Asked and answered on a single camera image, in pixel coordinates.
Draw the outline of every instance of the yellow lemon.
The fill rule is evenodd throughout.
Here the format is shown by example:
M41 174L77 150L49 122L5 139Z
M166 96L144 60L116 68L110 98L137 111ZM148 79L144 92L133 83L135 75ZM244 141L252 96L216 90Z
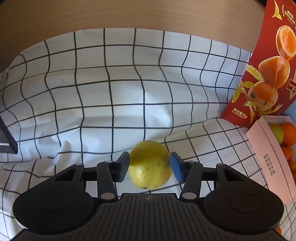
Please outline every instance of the yellow lemon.
M142 141L133 147L129 155L129 175L132 182L142 189L156 189L172 175L170 154L159 142Z
M284 140L284 132L283 132L283 130L277 124L269 123L268 125L269 125L271 131L273 132L276 140L281 145L283 143L283 140Z

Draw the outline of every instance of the grid cloth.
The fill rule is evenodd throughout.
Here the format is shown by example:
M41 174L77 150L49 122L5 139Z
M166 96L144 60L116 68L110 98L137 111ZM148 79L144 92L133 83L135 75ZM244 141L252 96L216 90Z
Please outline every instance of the grid cloth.
M184 160L225 163L268 188L247 129L219 115L251 54L196 36L109 28L72 32L24 50L0 77L0 115L19 153L0 154L0 240L18 225L14 200L74 163L116 160L142 140ZM142 193L127 175L118 195ZM174 176L147 193L180 194ZM201 196L213 190L202 182ZM87 191L96 196L95 182ZM285 205L284 237L296 240L295 202Z

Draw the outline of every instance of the black grid line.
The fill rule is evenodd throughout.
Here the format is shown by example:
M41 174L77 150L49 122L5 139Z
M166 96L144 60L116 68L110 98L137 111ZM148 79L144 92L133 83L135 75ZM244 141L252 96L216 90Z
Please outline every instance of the black grid line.
M286 233L289 231L289 230L291 230L291 238L292 238L292 224L291 224L291 219L290 219L290 217L289 217L289 215L288 215L288 219L289 219L289 222L290 222L290 228L282 235L282 236L285 236L286 235Z
M238 127L238 128L233 128L233 129L229 129L227 131L232 131L232 130L236 130L236 129L239 129L239 128L243 128L243 127ZM222 132L225 132L224 130L223 131L217 131L217 132L213 132L211 133L210 135L213 135L213 134L218 134L218 133L222 133ZM192 137L187 137L187 138L181 138L181 139L178 139L178 140L172 140L172 141L167 141L167 143L171 143L171 142L177 142L177 141L183 141L183 140L187 140L187 139L192 139L192 138L196 138L196 137L204 137L204 136L208 136L208 134L203 134L203 135L198 135L198 136L192 136Z
M77 79L76 79L76 75L77 75L77 48L76 48L76 36L75 36L75 32L73 32L73 37L74 37L74 46L75 46L75 72L74 72L74 81L75 81L75 86L76 86L76 90L79 96L79 100L80 100L80 104L81 104L81 110L82 110L82 121L80 124L80 128L79 128L79 135L80 135L80 145L81 145L81 163L83 163L83 143L82 143L82 125L83 125L83 121L84 121L84 106L82 103L82 99L81 99L81 95L77 86Z
M201 156L204 156L204 155L207 155L207 154L211 154L211 153L215 153L215 152L218 152L218 151L221 151L221 150L227 149L227 148L229 148L229 147L231 147L231 146L223 147L223 148L220 148L220 149L215 149L214 151L209 151L209 152L207 152L207 153L199 154L199 155L196 155L196 156L187 157L187 158L184 158L183 160L186 161L186 160L190 160L190 159L194 159L194 158L197 158L197 159L198 159L198 157L201 157ZM254 155L255 155L255 154L252 154L252 155L250 155L250 156L248 156L248 157L246 157L246 158L243 158L241 161L244 161L244 160L246 160L246 159L248 159L248 158L250 158L250 157L252 157L252 156L254 156ZM240 163L241 161L235 162L235 163L231 164L230 166L233 166L233 165L235 165L235 164L238 164L238 163Z
M223 63L222 63L222 65L221 65L221 68L219 69L219 72L218 72L218 75L217 75L217 78L216 78L216 81L215 81L215 93L216 93L216 96L217 96L219 102L220 102L220 99L219 99L219 96L218 96L218 94L217 94L217 81L218 81L218 78L219 78L219 75L220 75L220 71L222 70L223 65L224 65L224 63L225 63L225 60L226 60L226 56L227 56L227 54L228 54L228 45L227 45L227 51L226 51L225 58L224 58L224 60L223 60ZM221 103L219 103L219 109L218 109L218 112L217 112L217 117L219 116L219 111L220 111L220 109L221 109Z
M110 103L111 103L111 110L112 110L112 140L111 140L111 155L110 160L113 161L113 151L114 151L114 107L113 107L113 99L112 99L112 89L111 89L111 81L110 81L110 74L107 68L106 63L106 38L105 38L106 29L103 30L103 41L104 41L104 63L105 69L108 75L108 84L109 84L109 92L110 92Z
M44 41L44 44L45 44L45 46L46 46L47 53L48 53L48 70L47 70L47 72L46 72L46 74L45 74L45 76L44 76L44 83L45 83L45 86L46 86L47 90L48 90L49 93L50 93L50 96L52 97L53 102L54 102L54 118L55 118L56 127L57 127L57 138L58 138L58 140L59 140L59 146L61 147L62 144L61 144L61 140L59 139L59 135L58 135L58 132L59 132L59 125L57 124L57 105L56 105L55 99L54 99L54 97L53 97L53 95L52 95L52 92L51 92L51 90L49 89L48 84L47 84L47 81L46 81L46 77L47 77L48 72L49 72L49 70L50 70L50 55L49 55L49 49L48 49L48 46L47 46L46 40Z
M204 92L205 92L205 95L206 95L206 97L207 97L207 102L208 102L208 104L207 104L207 111L206 111L206 113L205 113L205 114L206 114L206 117L207 117L206 120L208 119L207 112L208 112L208 110L209 110L209 97L208 97L208 95L207 95L207 92L205 91L205 87L204 87L204 85L202 84L202 72L204 71L204 68L205 68L205 66L206 66L206 64L207 64L207 61L208 61L208 59L209 59L211 49L212 49L212 40L211 40L210 50L209 50L209 53L208 53L208 55L207 55L207 59L206 59L206 61L205 61L205 64L204 64L204 66L203 66L201 72L200 72L200 84L202 85L202 88L203 88L203 90L204 90Z
M203 122L204 121L195 122L195 123L193 123L193 125L200 124L200 123L203 123ZM174 126L174 127L177 128L177 127L184 127L184 126L190 126L190 123L183 124L183 125L178 125L178 126ZM64 131L60 131L58 134L65 133L65 132L72 131L72 130L76 130L76 129L79 129L79 128L80 128L79 126L78 127L73 127L73 128L70 128L70 129L67 129L67 130L64 130ZM126 127L126 126L113 126L113 127L112 126L82 126L81 128L86 128L86 129L143 129L143 127L134 127L134 126L130 126L130 127ZM171 127L146 127L146 129L166 130L166 129L171 129ZM45 135L45 136L41 136L41 137L28 138L28 139L23 139L23 140L20 140L20 141L24 142L24 141L30 141L30 140L35 140L35 139L42 139L42 138L51 137L51 136L54 136L54 135L56 135L56 134L49 134L49 135Z
M5 85L6 85L7 79L8 79L8 72L6 73L6 80L5 80L5 83L4 83L4 87L5 87ZM2 103L3 103L4 108L6 108L6 105L5 105L5 103L4 103L4 90L3 90L3 94L2 94ZM18 126L19 126L19 128L20 128L20 134L21 134L22 127L20 126L20 123L19 123L19 121L17 120L16 115L15 115L14 113L12 113L12 111L10 111L10 110L7 110L7 111L8 111L10 114L12 114L13 117L15 118L16 123L18 123ZM22 161L24 161L24 157L23 157L23 155L22 155L22 149L21 149L21 145L20 145L20 134L19 134L18 148L19 148L19 150L20 150L20 155L21 155L21 157L22 157Z
M2 192L2 212L4 212L4 211L3 211L3 208L4 208L4 207L3 207L4 192L5 192L5 188L6 188L7 184L8 184L8 181L9 181L10 176L11 176L11 172L9 173L9 176L8 176L8 178L7 178L7 180L6 180L6 183L5 183L5 186L4 186L4 188L3 188L3 192ZM7 230L7 226L6 226L6 222L5 222L5 218L4 218L4 225L5 225L5 229L6 229L7 237L9 238L8 230Z
M0 168L0 170L3 170L3 167L6 165L6 164L10 164L11 162L5 162L5 164Z
M296 230L292 233L291 240L292 240L293 235L294 235L295 233L296 233Z
M95 47L104 47L104 46L108 46L108 47L109 47L109 46L133 46L133 45L131 45L131 44L93 45L93 46L79 47L79 48L76 48L76 49L80 50L80 49L95 48ZM147 47L147 48L162 49L161 47L153 47L153 46L146 46L146 45L135 45L135 46L137 46L137 47ZM184 50L184 49L165 48L165 47L164 47L163 49L166 49L166 50L187 51L187 50ZM55 53L51 53L50 55L56 55L56 54L59 54L59 53L70 52L70 51L73 51L73 50L75 50L75 49L63 50L63 51L59 51L59 52L55 52ZM203 53L203 54L208 54L207 52L200 52L200 51L193 51L193 50L189 50L189 52L192 52L192 53ZM211 55L213 55L213 56L218 56L218 57L224 57L223 55L218 55L218 54L213 54L213 53L211 53ZM37 59L41 59L41 58L44 58L44 57L46 57L46 56L47 56L47 55L42 55L42 56L39 56L39 57L36 57L36 58L33 58L33 59L28 60L28 62L30 62L30 61L34 61L34 60L37 60ZM17 66L20 66L20 65L22 65L22 64L24 64L24 63L19 63L19 64L16 64L16 65L14 65L14 66L11 66L11 67L9 68L9 70L10 70L10 69L13 69L13 68L15 68L15 67L17 67Z
M5 164L11 164L11 163L21 163L21 162L30 162L30 161L10 161L10 162L7 162L7 161L0 161L0 163L5 163Z
M155 65L153 65L153 64L135 64L135 66L155 66ZM177 68L180 68L180 66L178 66L178 65L163 65L162 64L160 66L161 67L177 67ZM130 65L130 64L127 64L127 65L108 65L107 67L133 67L133 65ZM81 68L77 68L77 69L97 69L97 68L104 68L104 66L81 67ZM185 69L194 69L194 70L202 70L202 69L199 69L199 68L187 67L187 66L183 66L183 68L185 68ZM49 73L56 73L56 72L67 71L67 70L75 70L75 69L61 69L61 70L56 70L56 71L49 71ZM205 71L210 71L210 72L217 72L217 73L219 72L218 70L209 70L209 69L204 69L204 70ZM239 76L239 77L242 77L242 75L230 74L230 73L226 73L226 72L222 72L222 71L220 71L220 73L231 75L231 76ZM35 77L35 76L43 75L43 74L46 74L46 72L45 73L41 73L41 74L36 74L36 75L25 77L24 80L25 79L32 78L32 77ZM9 87L9 86L11 86L13 84L16 84L16 83L18 83L20 81L22 81L22 79L17 80L16 82L13 82L13 83L7 85L5 88L7 88L7 87ZM89 83L81 83L81 84L78 84L78 85L87 85L87 84L89 84ZM63 87L70 87L70 86L75 86L75 85L67 85L67 86L61 86L61 87L56 87L56 88L63 88ZM233 90L235 90L235 88L230 88L230 87L217 87L217 88L225 88L225 89L233 89Z
M287 219L287 217L289 216L289 214L292 212L293 208L296 208L295 205L296 205L296 203L294 203L294 206L291 208L291 210L289 211L289 213L287 212L287 216L284 218L284 220L281 222L280 225L282 225L283 222Z
M110 80L110 82L117 82L117 81L138 81L138 80ZM165 81L165 80L142 80L142 81L152 81L152 82L168 82L168 83L176 83L173 81ZM103 81L95 81L95 82L89 82L89 83L81 83L81 84L77 84L77 85L67 85L67 86L59 86L59 87L54 87L45 91L42 91L40 93L34 94L28 98L24 98L24 100L18 101L17 103L12 104L11 106L5 108L4 110L0 111L0 114L3 113L4 111L8 110L9 108L16 106L24 101L27 101L33 97L39 96L41 94L47 93L49 91L55 90L55 89L63 89L63 88L67 88L67 87L76 87L76 86L82 86L82 85L91 85L91 84L97 84L97 83L106 83L109 82L108 80L103 80ZM201 85L197 85L197 84L187 84L187 85L192 85L192 86L201 86ZM228 102L208 102L209 104L228 104ZM146 105L152 105L152 104L156 104L156 103L145 103Z
M143 191L143 192L138 192L137 194L151 194L155 191L161 191L161 190L164 190L164 189L168 189L168 188L171 188L171 187L177 187L177 186L180 186L181 187L181 183L178 183L178 184L173 184L173 185L170 185L170 186L167 186L167 187L163 187L163 188L157 188L157 189L152 189L152 190L146 190L146 191Z
M193 106L194 106L194 104L193 104L193 95L192 95L192 91L191 91L189 85L187 84L187 82L186 82L186 80L185 80L185 78L184 78L184 75L183 75L183 67L184 67L185 61L186 61L186 59L187 59L187 57L188 57L188 53L189 53L189 49L190 49L190 44L191 44L191 35L190 35L190 37L189 37L189 44L188 44L187 54L186 54L186 57L185 57L185 59L184 59L184 61L183 61L183 63L182 63L182 66L181 66L181 75L182 75L182 78L183 78L183 80L185 81L185 83L186 83L186 85L187 85L187 87L188 87L188 89L189 89L189 91L190 91L190 94L191 94L191 100L192 100L192 107L191 107L191 113L190 113L191 124L190 124L190 127L189 127L187 130L185 130L185 134L186 134L186 136L187 136L187 138L188 138L188 140L189 140L189 143L190 143L190 145L191 145L191 148L193 149L193 152L194 152L194 154L195 154L195 156L196 156L196 158L197 158L197 161L200 163L200 161L199 161L199 159L198 159L198 156L197 156L197 153L196 153L196 151L195 151L195 149L194 149L194 147L193 147L193 144L192 144L192 142L191 142L191 139L189 138L188 133L187 133L187 131L192 127L192 122L193 122L193 119L192 119L192 112L193 112ZM207 181L207 185L208 185L208 187L209 187L209 190L212 191L212 190L211 190L211 187L210 187L210 184L209 184L208 181Z
M230 139L229 139L229 137L227 136L227 134L226 134L225 131L224 131L224 133L225 133L225 135L226 135L228 141L229 141L230 144L231 144L231 141L230 141ZM249 177L249 175L248 175L248 173L247 173L247 171L246 171L244 165L242 164L242 161L241 161L240 158L239 158L239 155L237 154L237 151L236 151L235 148L234 148L235 145L232 145L232 144L231 144L231 146L232 146L232 148L233 148L233 150L234 150L234 152L235 152L237 158L239 159L239 162L241 163L241 165L242 165L242 167L243 167L243 169L244 169L244 171L245 171L245 173L246 173L246 176Z
M5 191L5 192L10 192L10 193L15 193L15 194L21 195L21 193L19 193L17 191L7 190L7 189L1 188L1 187L0 187L0 190L2 190L3 192Z
M140 80L141 80L141 85L142 85L142 89L143 89L143 125L144 125L144 134L143 134L143 141L146 138L146 118L145 118L145 88L144 88L144 84L143 84L143 80L142 77L140 76L136 66L135 66L135 44L136 44L136 36L137 36L137 29L135 28L135 36L133 39L133 67L135 69L135 71L137 72L137 75L139 76Z
M204 123L202 123L202 127L204 128L205 132L206 132L206 133L208 134L208 136L210 137L210 135L209 135L207 129L206 129L205 126L204 126ZM211 138L210 138L210 140L211 140L211 143L212 143L213 147L215 148L215 151L217 152L217 154L218 154L218 156L219 156L219 159L220 159L221 163L223 163L222 158L220 157L220 154L219 154L219 152L217 151L217 148L215 147L215 145L214 145L214 143L213 143L213 141L212 141Z
M10 238L9 238L8 236L6 236L5 234L3 234L3 233L1 233L1 232L0 232L0 234L1 234L2 236L4 236L4 237L10 239Z
M6 216L6 217L9 217L9 218L13 218L13 219L15 219L14 216L8 215L8 214L6 214L6 213L4 213L4 212L2 212L2 211L0 211L0 214L4 215L4 216Z
M28 190L30 189L31 179L32 179L32 175L33 175L34 168L35 168L35 165L36 165L37 161L38 160L34 161L33 166L32 166L32 170L31 170L30 177L29 177L29 182L28 182Z
M294 220L291 222L291 226L292 226L292 224L295 222L295 220L296 220L296 217L295 217Z
M145 103L145 105L166 105L169 104L171 105L171 103ZM178 105L178 104L207 104L207 102L175 102L174 104ZM218 104L218 102L209 102L209 104ZM132 104L113 104L113 106L132 106L132 105L143 105L142 103L132 103ZM111 105L89 105L89 106L84 106L84 108L93 108L93 107L111 107ZM81 106L77 106L77 107L69 107L69 108L62 108L62 109L58 109L58 111L64 111L64 110L74 110L74 109L80 109ZM47 115L47 114L51 114L54 113L54 111L48 111L42 114L37 114L35 115L35 117L39 117L39 116L43 116L43 115ZM6 127L10 127L13 126L16 123L22 122L22 121L26 121L29 119L32 119L33 117L27 117L21 120L18 120L16 122L13 122L11 124L8 124Z
M263 173L262 173L262 168L260 168L260 166L258 165L258 163L257 163L256 159L254 158L254 156L253 156L253 159L254 159L254 161L256 162L256 165L257 165L258 169L260 170L260 172L261 172L261 175L262 175L262 177L263 177L263 179L264 179L265 183L267 184L267 182L266 182L266 179L265 179L265 177L264 177L264 175L263 175Z
M240 59L240 56L242 55L242 50L241 49L239 49L239 59ZM235 68L235 72L234 72L234 74L237 72L237 68L238 68L238 66L239 66L239 61L237 62L237 67ZM230 82L230 84L229 84L229 88L230 88L230 86L231 86L231 84L232 84L232 82L233 82L233 79L234 79L234 77L235 77L235 75L233 75L233 77L232 77L232 80L231 80L231 82ZM228 91L227 91L227 100L228 100L228 98L229 98L229 89L228 89Z
M32 174L32 176L37 177L37 178L43 178L43 177L49 178L49 177L52 177L52 176L38 176L38 175L36 175L36 174L34 174L34 173L32 173L32 172L29 172L29 171L27 171L27 170L20 171L20 170L10 170L10 169L6 169L6 168L3 168L3 169L1 169L1 170L3 170L3 171L8 171L8 172L10 172L10 171L12 171L12 172L25 172L25 173Z
M24 76L23 76L22 81L20 82L20 93L21 93L22 97L25 99L24 94L23 94L23 92L22 92L22 84L23 84L24 77L26 76L26 73L27 73L27 70L28 70L28 66L27 66L27 62L26 62L25 57L24 57L22 54L20 54L20 55L21 55L22 58L24 59L25 67L26 67L26 69L25 69L25 74L24 74ZM30 103L28 100L26 100L26 102L30 105L31 110L32 110L32 113L33 113L33 116L35 116L33 106L31 105L31 103ZM35 122L35 128L34 128L34 138L35 138L35 136L36 136L36 128L37 128L37 122L36 122L36 118L35 118L35 117L34 117L34 122ZM40 159L41 159L41 154L40 154L40 152L39 152L39 150L38 150L38 147L37 147L37 144L36 144L36 140L35 140L35 139L34 139L34 143L35 143L36 150L37 150L37 152L38 152L38 154L39 154L39 157L40 157Z
M67 154L67 153L81 153L81 151L60 151L56 154L54 157L48 156L50 159L55 159L57 158L58 155L60 154ZM106 155L106 154L111 154L112 152L90 152L90 151L83 151L83 154L93 154L93 155Z
M251 176L254 176L256 173L258 173L260 171L260 169L259 170L257 170L256 172L254 172L254 173L252 173L250 176L248 176L248 177L251 177Z
M173 128L174 128L174 111L173 111L173 108L174 108L174 100L173 100L173 94L172 94L172 90L170 88L170 84L169 84L169 82L168 82L168 80L167 80L167 78L166 78L166 76L165 76L165 74L163 72L163 69L160 66L160 60L161 60L161 56L163 54L164 44L165 44L165 31L163 31L163 43L162 43L161 53L160 53L159 59L158 59L158 66L159 66L159 68L160 68L160 70L161 70L161 72L163 74L163 77L165 78L165 81L168 83L168 88L170 90L170 97L171 97L171 101L172 101L172 103L171 103L171 105L172 105L172 127L171 127L171 130L170 130L170 133L164 139L164 141L166 143L166 138L173 132Z

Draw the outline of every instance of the printed orange image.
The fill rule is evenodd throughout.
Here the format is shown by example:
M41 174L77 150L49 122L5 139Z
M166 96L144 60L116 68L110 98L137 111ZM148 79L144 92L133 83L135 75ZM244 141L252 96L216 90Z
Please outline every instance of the printed orange image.
M289 61L282 56L274 56L263 60L258 67L263 80L273 88L281 88L290 74Z
M259 111L268 111L277 99L277 90L266 82L254 84L248 92L248 101L253 102Z
M280 56L287 60L294 58L296 54L296 36L293 30L287 26L281 26L276 33L276 48Z

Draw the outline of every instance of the orange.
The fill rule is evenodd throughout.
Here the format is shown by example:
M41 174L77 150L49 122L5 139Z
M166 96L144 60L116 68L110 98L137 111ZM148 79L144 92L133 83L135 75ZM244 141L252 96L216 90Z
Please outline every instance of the orange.
M287 60L294 58L296 54L296 36L293 30L287 26L281 26L276 33L276 48L279 55Z
M291 146L286 146L286 149L288 150L289 152L289 161L293 159L294 157L294 150Z
M281 227L280 227L280 226L278 226L278 227L276 228L276 232L277 232L279 235L281 235Z
M284 155L285 155L286 160L289 161L289 159L290 159L289 151L288 151L287 148L284 147L284 146L281 146L281 149L282 149L282 151L283 151L283 153L284 153Z
M248 92L248 100L253 102L259 111L267 111L278 99L278 92L270 84L257 82Z
M266 83L277 89L286 83L290 74L290 64L285 58L274 56L263 60L258 66L258 71Z
M292 146L296 143L296 127L292 123L282 123L279 125L284 133L283 146Z
M293 178L294 178L294 182L295 182L295 184L296 184L296 172L292 172L292 176L293 176Z
M296 172L296 162L295 161L289 161L289 167L291 172Z

